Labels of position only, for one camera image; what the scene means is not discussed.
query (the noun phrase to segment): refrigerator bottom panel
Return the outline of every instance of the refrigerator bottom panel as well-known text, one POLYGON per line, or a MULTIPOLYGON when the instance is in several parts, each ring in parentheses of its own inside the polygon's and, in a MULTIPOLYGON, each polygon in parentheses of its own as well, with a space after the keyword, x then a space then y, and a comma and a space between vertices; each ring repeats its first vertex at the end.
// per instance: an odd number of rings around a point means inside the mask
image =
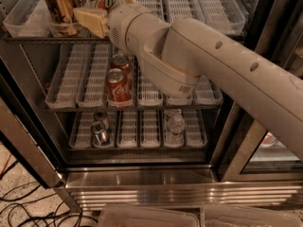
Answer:
POLYGON ((211 169, 150 169, 71 173, 66 191, 83 211, 107 203, 168 209, 206 203, 248 206, 298 205, 303 181, 220 183, 211 169))

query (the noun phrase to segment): open refrigerator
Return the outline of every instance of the open refrigerator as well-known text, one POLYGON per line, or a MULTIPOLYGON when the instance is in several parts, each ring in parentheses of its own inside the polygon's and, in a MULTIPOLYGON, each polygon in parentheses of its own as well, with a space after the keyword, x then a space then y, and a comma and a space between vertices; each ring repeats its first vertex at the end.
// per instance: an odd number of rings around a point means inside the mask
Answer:
MULTIPOLYGON (((137 1, 168 23, 200 20, 303 76, 302 0, 137 1)), ((104 80, 121 51, 108 39, 85 29, 73 37, 58 33, 44 0, 0 0, 0 12, 0 140, 71 210, 113 202, 169 209, 301 203, 302 159, 208 78, 192 96, 172 98, 128 55, 132 100, 117 108, 104 80), (91 132, 94 114, 104 111, 106 148, 91 132), (176 112, 186 128, 171 144, 167 119, 176 112)))

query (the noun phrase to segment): screw hole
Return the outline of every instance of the screw hole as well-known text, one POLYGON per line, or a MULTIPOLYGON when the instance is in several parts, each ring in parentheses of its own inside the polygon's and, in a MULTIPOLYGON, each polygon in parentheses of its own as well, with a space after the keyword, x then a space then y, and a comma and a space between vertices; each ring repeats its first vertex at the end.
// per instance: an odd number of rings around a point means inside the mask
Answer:
POLYGON ((254 62, 250 67, 250 71, 253 72, 253 71, 257 70, 257 68, 258 68, 258 63, 254 62))
POLYGON ((217 42, 215 48, 216 49, 221 48, 222 44, 223 44, 222 42, 217 42))

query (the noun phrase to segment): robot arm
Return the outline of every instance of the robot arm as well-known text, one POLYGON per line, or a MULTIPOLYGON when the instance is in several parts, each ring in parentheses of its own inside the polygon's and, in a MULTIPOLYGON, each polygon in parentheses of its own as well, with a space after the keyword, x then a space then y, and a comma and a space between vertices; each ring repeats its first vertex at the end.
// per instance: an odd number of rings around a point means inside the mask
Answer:
POLYGON ((191 94, 207 76, 303 160, 303 82, 213 28, 193 19, 172 25, 139 3, 108 18, 114 45, 135 54, 142 73, 161 92, 191 94))

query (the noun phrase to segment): red soda can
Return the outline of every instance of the red soda can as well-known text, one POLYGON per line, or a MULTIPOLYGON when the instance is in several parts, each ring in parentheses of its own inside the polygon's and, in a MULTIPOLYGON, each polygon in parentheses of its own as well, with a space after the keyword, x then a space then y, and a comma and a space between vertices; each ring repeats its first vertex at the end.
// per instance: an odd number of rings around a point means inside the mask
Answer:
POLYGON ((129 82, 130 89, 132 90, 132 63, 129 57, 125 54, 115 54, 111 58, 111 68, 121 69, 129 82))
POLYGON ((132 99, 128 80, 121 69, 111 69, 106 74, 105 84, 113 102, 126 102, 132 99))

